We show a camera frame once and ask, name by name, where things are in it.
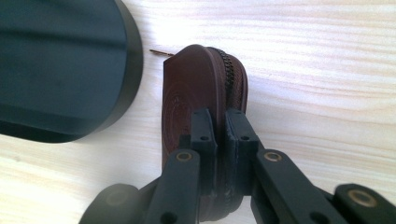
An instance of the brown leather case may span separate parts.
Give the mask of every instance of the brown leather case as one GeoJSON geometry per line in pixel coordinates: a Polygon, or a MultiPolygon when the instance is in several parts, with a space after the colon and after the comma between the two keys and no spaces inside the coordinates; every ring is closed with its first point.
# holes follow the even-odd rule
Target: brown leather case
{"type": "Polygon", "coordinates": [[[227,108],[246,111],[248,78],[244,66],[220,49],[190,45],[163,63],[163,165],[190,134],[191,113],[208,108],[219,146],[214,193],[201,197],[200,220],[218,220],[236,210],[242,195],[231,195],[224,167],[224,125],[227,108]]]}

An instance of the zipper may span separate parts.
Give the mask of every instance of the zipper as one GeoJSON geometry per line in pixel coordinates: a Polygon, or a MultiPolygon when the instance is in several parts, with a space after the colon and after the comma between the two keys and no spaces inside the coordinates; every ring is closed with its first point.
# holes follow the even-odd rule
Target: zipper
{"type": "Polygon", "coordinates": [[[233,70],[233,63],[230,59],[230,57],[228,56],[228,54],[226,52],[224,52],[221,49],[215,49],[215,48],[211,48],[214,49],[215,51],[218,52],[218,54],[220,55],[221,59],[224,62],[224,67],[225,67],[225,94],[226,94],[226,107],[230,107],[231,106],[231,96],[233,93],[233,81],[234,81],[234,70],[233,70]]]}

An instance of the screw hole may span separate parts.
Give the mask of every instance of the screw hole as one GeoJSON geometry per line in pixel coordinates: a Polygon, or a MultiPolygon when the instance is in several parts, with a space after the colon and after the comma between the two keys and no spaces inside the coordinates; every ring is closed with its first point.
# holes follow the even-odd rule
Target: screw hole
{"type": "Polygon", "coordinates": [[[188,152],[180,152],[176,155],[178,161],[189,161],[192,159],[192,155],[188,152]]]}
{"type": "Polygon", "coordinates": [[[313,212],[310,214],[311,219],[317,224],[329,224],[329,219],[319,212],[313,212]]]}
{"type": "Polygon", "coordinates": [[[110,194],[108,194],[108,196],[106,197],[106,202],[110,206],[118,206],[125,203],[128,197],[129,197],[128,192],[122,189],[116,189],[112,191],[110,194]]]}
{"type": "Polygon", "coordinates": [[[162,224],[174,224],[177,221],[177,215],[173,214],[173,213],[164,213],[161,216],[161,223],[162,224]]]}
{"type": "Polygon", "coordinates": [[[350,190],[347,195],[349,198],[364,207],[376,207],[376,200],[367,192],[359,189],[350,190]]]}
{"type": "Polygon", "coordinates": [[[275,152],[266,152],[264,154],[264,158],[267,159],[268,161],[281,161],[282,160],[282,156],[275,152]]]}

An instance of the wooden table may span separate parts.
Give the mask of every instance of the wooden table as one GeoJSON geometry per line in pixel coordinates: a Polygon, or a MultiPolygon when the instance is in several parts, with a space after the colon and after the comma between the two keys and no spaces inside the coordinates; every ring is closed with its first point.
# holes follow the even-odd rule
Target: wooden table
{"type": "MultiPolygon", "coordinates": [[[[66,144],[0,136],[0,223],[78,223],[114,183],[161,174],[162,56],[223,49],[248,73],[247,118],[318,187],[377,190],[396,203],[396,4],[389,1],[125,0],[145,65],[127,113],[66,144]]],[[[255,223],[249,198],[214,223],[255,223]]]]}

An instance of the metal pin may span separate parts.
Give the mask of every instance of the metal pin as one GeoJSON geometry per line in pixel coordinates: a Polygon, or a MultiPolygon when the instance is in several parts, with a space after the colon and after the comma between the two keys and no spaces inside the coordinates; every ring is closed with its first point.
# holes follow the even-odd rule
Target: metal pin
{"type": "Polygon", "coordinates": [[[172,57],[172,56],[175,55],[175,54],[172,54],[172,53],[166,53],[166,52],[158,51],[158,50],[155,50],[155,49],[150,49],[149,51],[151,51],[151,52],[153,52],[155,54],[160,54],[160,55],[164,55],[164,56],[168,56],[168,57],[172,57]]]}

